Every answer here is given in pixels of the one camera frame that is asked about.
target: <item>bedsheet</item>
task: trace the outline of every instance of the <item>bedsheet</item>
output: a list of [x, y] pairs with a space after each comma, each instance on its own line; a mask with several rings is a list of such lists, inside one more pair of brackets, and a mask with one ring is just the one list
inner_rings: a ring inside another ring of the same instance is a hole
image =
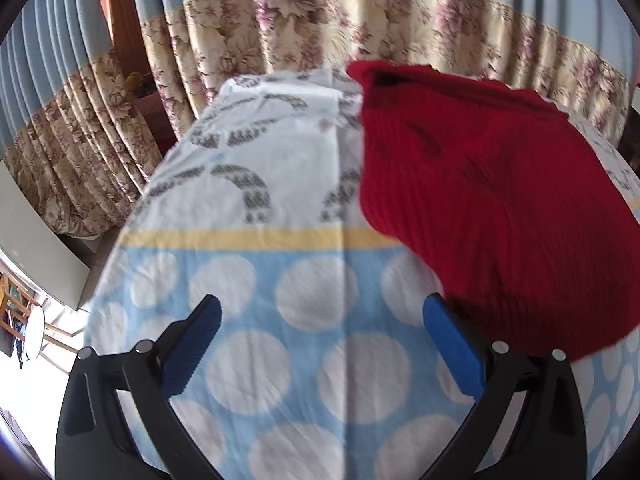
[[[437, 276], [360, 212], [361, 97], [337, 70], [227, 81], [158, 167], [91, 300], [86, 343], [105, 354], [220, 298], [220, 332], [172, 406], [227, 480], [417, 479], [472, 405], [422, 326]], [[635, 174], [569, 118], [640, 218]], [[591, 477], [640, 412], [638, 329], [572, 367]], [[522, 399], [481, 466], [500, 457]]]

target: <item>yellow stripe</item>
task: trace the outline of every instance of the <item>yellow stripe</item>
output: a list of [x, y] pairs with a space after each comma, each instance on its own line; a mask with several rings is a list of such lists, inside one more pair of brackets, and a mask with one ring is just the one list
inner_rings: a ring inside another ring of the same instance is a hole
[[400, 245], [394, 238], [367, 227], [340, 226], [234, 231], [133, 231], [121, 233], [118, 243], [125, 247], [221, 251], [322, 251]]

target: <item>ribbed red fabric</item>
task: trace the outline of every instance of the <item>ribbed red fabric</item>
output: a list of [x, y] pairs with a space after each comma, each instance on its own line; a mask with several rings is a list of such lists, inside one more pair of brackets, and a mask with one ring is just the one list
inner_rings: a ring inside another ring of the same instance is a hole
[[640, 227], [566, 114], [533, 90], [354, 62], [367, 221], [447, 302], [522, 352], [577, 359], [640, 322]]

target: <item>silver screw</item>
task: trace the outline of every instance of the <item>silver screw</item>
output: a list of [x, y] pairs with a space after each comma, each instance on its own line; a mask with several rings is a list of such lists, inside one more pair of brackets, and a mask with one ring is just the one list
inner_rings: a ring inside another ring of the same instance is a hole
[[504, 341], [494, 341], [494, 343], [491, 345], [491, 348], [497, 354], [506, 354], [509, 351], [509, 345], [507, 345], [507, 343], [505, 343]]
[[143, 339], [139, 341], [136, 346], [136, 352], [139, 354], [146, 354], [147, 352], [151, 352], [151, 349], [154, 347], [154, 342], [151, 339]]
[[566, 359], [566, 354], [559, 348], [556, 348], [551, 355], [554, 357], [556, 361], [564, 361]]
[[78, 351], [78, 359], [88, 359], [94, 353], [94, 349], [90, 346], [85, 346], [84, 348], [79, 349]]

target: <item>wooden chair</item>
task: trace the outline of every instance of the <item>wooden chair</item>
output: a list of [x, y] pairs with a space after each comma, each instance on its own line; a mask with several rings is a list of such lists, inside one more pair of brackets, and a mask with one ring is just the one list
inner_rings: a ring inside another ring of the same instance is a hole
[[[10, 292], [11, 290], [10, 287], [12, 285], [15, 287], [15, 290], [17, 291], [18, 298], [13, 296]], [[32, 307], [35, 307], [37, 309], [42, 308], [40, 303], [36, 301], [36, 299], [31, 295], [31, 293], [27, 290], [27, 288], [23, 284], [21, 284], [15, 278], [12, 278], [7, 272], [2, 274], [0, 278], [0, 328], [7, 330], [16, 339], [19, 339], [20, 341], [25, 342], [24, 336], [15, 329], [15, 321], [18, 320], [24, 325], [27, 325], [29, 316], [31, 315]], [[7, 322], [4, 322], [3, 320], [5, 312], [7, 313], [7, 316], [6, 316]], [[74, 336], [74, 334], [71, 334], [49, 323], [45, 323], [44, 328], [46, 330], [51, 330], [52, 332], [57, 332], [59, 334], [66, 335], [69, 337]], [[55, 346], [63, 348], [69, 352], [73, 352], [74, 354], [78, 352], [75, 348], [69, 345], [66, 345], [61, 341], [58, 341], [55, 338], [52, 338], [51, 336], [47, 335], [47, 333], [44, 334], [43, 339]], [[57, 364], [51, 361], [51, 359], [49, 359], [46, 355], [42, 353], [40, 355], [42, 355], [42, 357], [46, 361], [48, 361], [50, 364], [54, 365], [56, 368], [61, 369]]]

